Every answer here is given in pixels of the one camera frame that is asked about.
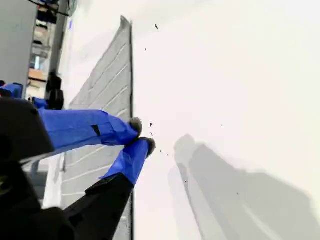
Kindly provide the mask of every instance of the blue object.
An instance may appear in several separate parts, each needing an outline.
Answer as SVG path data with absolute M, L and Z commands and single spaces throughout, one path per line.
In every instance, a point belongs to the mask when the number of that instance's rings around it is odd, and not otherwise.
M 55 4 L 58 0 L 40 0 L 40 2 L 46 3 L 46 4 Z
M 38 111 L 55 148 L 50 156 L 87 145 L 128 145 L 138 136 L 130 124 L 101 110 Z
M 21 99 L 22 98 L 23 88 L 24 87 L 18 83 L 12 83 L 12 84 L 3 85 L 0 87 L 0 89 L 10 91 L 12 93 L 12 98 L 14 98 L 14 99 Z
M 144 166 L 149 151 L 147 140 L 141 139 L 133 144 L 126 146 L 116 158 L 106 175 L 101 179 L 110 177 L 114 174 L 122 173 L 126 178 L 135 185 Z
M 42 98 L 33 97 L 32 103 L 37 109 L 46 109 L 48 107 L 47 101 Z

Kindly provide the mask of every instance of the blue tape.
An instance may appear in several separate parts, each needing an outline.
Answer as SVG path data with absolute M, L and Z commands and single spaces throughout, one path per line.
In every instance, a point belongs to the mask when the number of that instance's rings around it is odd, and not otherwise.
M 87 145 L 128 145 L 138 133 L 121 119 L 100 110 L 39 109 L 55 151 L 50 156 Z M 97 126 L 99 134 L 92 126 Z
M 47 101 L 42 98 L 33 97 L 32 102 L 37 109 L 45 109 L 48 107 Z
M 22 98 L 23 86 L 20 84 L 13 83 L 13 84 L 8 84 L 8 85 L 3 85 L 0 87 L 0 89 L 10 91 L 12 93 L 12 97 L 15 99 Z
M 119 153 L 107 174 L 102 176 L 101 179 L 122 173 L 133 185 L 135 185 L 146 161 L 148 151 L 149 143 L 144 139 L 126 146 Z

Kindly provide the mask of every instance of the white wall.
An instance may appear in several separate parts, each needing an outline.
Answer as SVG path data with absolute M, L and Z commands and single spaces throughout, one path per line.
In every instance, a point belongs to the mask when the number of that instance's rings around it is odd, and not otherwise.
M 120 15 L 133 21 L 134 115 L 157 143 L 135 188 L 136 239 L 319 239 L 318 9 L 79 1 L 61 67 L 67 99 Z
M 6 83 L 27 84 L 37 9 L 26 0 L 1 2 L 0 80 Z

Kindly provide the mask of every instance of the corrugated panel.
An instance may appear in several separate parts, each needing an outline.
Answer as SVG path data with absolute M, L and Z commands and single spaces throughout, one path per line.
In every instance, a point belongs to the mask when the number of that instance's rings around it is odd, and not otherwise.
M 131 47 L 131 25 L 121 17 L 116 36 L 70 104 L 71 109 L 99 109 L 129 121 L 132 93 Z M 121 149 L 119 146 L 95 145 L 67 152 L 62 182 L 62 208 L 81 198 L 85 190 L 108 171 Z M 130 238 L 130 209 L 129 202 L 115 240 Z

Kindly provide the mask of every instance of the gray panel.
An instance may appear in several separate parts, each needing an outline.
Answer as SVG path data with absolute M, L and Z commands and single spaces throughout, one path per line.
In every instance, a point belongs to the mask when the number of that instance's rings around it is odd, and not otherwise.
M 122 17 L 116 36 L 70 104 L 71 109 L 100 109 L 124 121 L 130 119 L 131 47 L 131 25 Z M 84 195 L 87 188 L 98 182 L 99 177 L 108 172 L 122 148 L 95 145 L 67 152 L 61 206 L 70 206 Z M 115 240 L 130 239 L 130 212 L 129 202 L 118 225 Z
M 0 80 L 23 85 L 29 73 L 37 6 L 26 0 L 3 0 L 0 8 Z

